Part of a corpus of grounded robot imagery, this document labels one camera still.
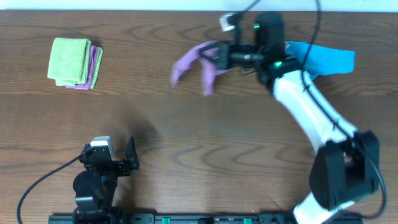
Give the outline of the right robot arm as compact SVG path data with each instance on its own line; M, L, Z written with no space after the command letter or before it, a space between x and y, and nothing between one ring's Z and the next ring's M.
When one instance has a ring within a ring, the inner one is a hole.
M330 223L341 216L364 219L350 206L369 195L386 194L379 170L379 141L370 131L359 132L344 119L312 82L305 70L306 59L295 56L284 41L284 22L277 12L258 15L255 41L241 43L242 12L220 17L229 41L199 50L200 57L220 70L252 69L258 80L295 118L307 135L316 157L310 172L310 194L298 204L292 218L296 223Z

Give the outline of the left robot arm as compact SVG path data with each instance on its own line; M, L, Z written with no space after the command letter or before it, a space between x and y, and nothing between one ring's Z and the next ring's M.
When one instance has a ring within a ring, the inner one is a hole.
M127 142L126 158L112 159L113 145L109 136L95 137L85 144L79 161L85 170L73 181L77 208L72 215L73 223L128 223L128 216L113 207L118 178L131 175L139 169L134 138Z

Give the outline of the purple microfiber cloth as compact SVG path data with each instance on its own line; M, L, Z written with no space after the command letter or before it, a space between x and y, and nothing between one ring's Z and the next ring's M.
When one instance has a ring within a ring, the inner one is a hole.
M201 48L207 47L215 42L215 40L211 40L196 45L174 63L170 73L170 83L173 87L177 86L179 79L192 69L194 62L198 60L202 67L201 84L203 96L210 96L213 94L216 77L230 71L217 69L209 60L199 55L199 50Z

